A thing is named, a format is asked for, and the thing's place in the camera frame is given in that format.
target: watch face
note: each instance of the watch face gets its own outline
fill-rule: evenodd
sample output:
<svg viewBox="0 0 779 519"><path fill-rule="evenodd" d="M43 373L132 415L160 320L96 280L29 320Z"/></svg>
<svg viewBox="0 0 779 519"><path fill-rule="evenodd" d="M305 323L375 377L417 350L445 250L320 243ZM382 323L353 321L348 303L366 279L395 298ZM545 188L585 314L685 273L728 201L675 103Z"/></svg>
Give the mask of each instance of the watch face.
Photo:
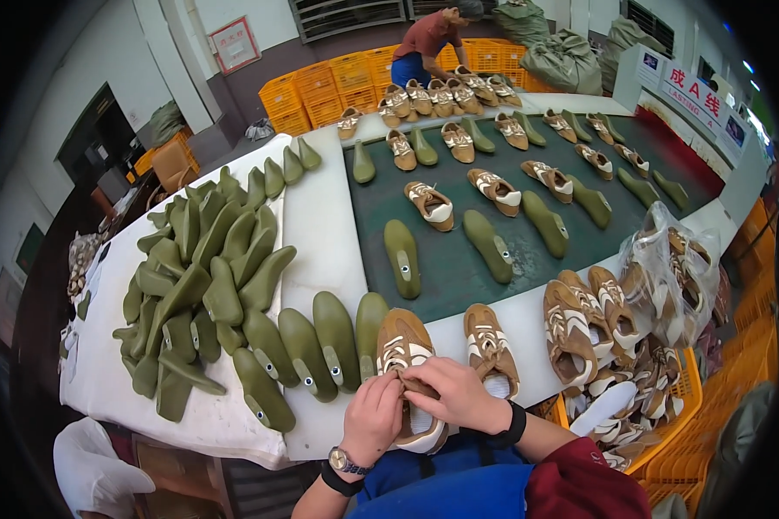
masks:
<svg viewBox="0 0 779 519"><path fill-rule="evenodd" d="M334 470L343 470L346 466L346 453L340 449L333 449L329 452L329 464Z"/></svg>

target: green conveyor belt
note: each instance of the green conveyor belt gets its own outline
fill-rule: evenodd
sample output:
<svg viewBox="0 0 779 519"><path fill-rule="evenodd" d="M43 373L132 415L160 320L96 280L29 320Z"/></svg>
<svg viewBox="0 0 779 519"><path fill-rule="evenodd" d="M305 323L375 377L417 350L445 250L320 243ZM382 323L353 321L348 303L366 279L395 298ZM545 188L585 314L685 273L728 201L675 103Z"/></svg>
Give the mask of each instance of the green conveyor belt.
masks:
<svg viewBox="0 0 779 519"><path fill-rule="evenodd" d="M585 118L580 115L579 120L585 129ZM369 289L384 296L390 308L409 309L423 322L462 313L476 302L490 304L500 301L547 283L562 269L577 271L617 254L621 242L641 227L646 214L643 205L617 179L616 171L620 167L636 179L640 176L634 172L631 164L623 160L609 144L599 140L591 129L586 131L590 132L593 140L587 144L603 151L612 161L615 176L611 181L599 178L592 166L575 153L574 145L543 124L540 116L532 117L531 124L545 136L547 146L542 148L531 144L528 151L519 151L508 145L493 127L492 120L477 122L479 129L496 144L496 152L485 154L477 151L476 160L472 164L459 163L453 158L441 139L440 127L424 131L425 138L438 152L438 163L429 167L420 164L409 173L395 167L392 152L383 139L367 144L366 150L370 153L376 174L374 180L363 185L356 183L351 176L353 149L344 151ZM655 184L651 174L649 177L649 182L676 218L693 213L718 196L717 192L709 192L696 177L698 174L710 174L711 171L693 173L680 161L672 160L667 147L656 141L645 124L633 117L613 117L612 123L625 137L625 144L637 150L644 160L650 161L650 172L660 171L667 180L683 184L689 195L689 206L682 213ZM426 124L425 119L419 126L424 128ZM608 228L604 231L598 228L576 202L569 205L557 201L539 181L520 170L519 164L524 160L548 163L565 174L575 175L587 188L603 192L612 205L612 221ZM569 233L566 256L557 260L548 253L539 232L521 210L516 218L499 213L493 203L467 181L467 171L471 168L492 171L520 191L529 189L536 192L566 224ZM453 201L453 231L439 233L420 217L403 193L405 184L412 180L435 185L436 190ZM514 260L514 277L509 285L500 285L493 280L484 260L458 227L464 211L468 209L476 209L487 217L508 244ZM393 218L405 223L418 247L421 294L413 301L405 300L398 294L390 262L384 251L384 224Z"/></svg>

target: chair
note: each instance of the chair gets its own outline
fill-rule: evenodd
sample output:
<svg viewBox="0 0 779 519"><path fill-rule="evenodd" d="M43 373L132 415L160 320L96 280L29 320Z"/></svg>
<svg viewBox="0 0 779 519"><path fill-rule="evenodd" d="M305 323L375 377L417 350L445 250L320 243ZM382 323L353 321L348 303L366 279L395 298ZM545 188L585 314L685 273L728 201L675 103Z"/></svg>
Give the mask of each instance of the chair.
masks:
<svg viewBox="0 0 779 519"><path fill-rule="evenodd" d="M199 178L187 161L184 148L175 140L162 146L153 155L153 170L167 194L177 192Z"/></svg>

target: black wrist strap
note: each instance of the black wrist strap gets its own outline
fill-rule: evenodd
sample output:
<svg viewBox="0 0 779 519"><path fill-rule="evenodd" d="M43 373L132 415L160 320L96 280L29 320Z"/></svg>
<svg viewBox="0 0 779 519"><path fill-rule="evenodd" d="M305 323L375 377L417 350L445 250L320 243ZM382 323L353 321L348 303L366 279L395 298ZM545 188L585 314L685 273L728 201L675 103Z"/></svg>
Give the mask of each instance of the black wrist strap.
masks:
<svg viewBox="0 0 779 519"><path fill-rule="evenodd" d="M321 465L321 477L323 478L323 483L332 490L341 493L343 497L352 497L364 487L363 479L354 483L345 482L341 479L341 475L335 472L332 465L326 460Z"/></svg>

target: clear plastic bag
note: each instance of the clear plastic bag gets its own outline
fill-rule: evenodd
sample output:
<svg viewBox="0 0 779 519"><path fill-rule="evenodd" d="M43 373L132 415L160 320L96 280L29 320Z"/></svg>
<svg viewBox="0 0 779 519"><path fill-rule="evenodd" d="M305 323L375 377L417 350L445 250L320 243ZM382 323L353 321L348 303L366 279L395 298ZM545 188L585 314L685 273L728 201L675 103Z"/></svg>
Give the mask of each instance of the clear plastic bag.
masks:
<svg viewBox="0 0 779 519"><path fill-rule="evenodd" d="M655 202L641 231L621 244L626 300L652 319L665 345L693 346L713 313L721 257L717 229L693 233Z"/></svg>

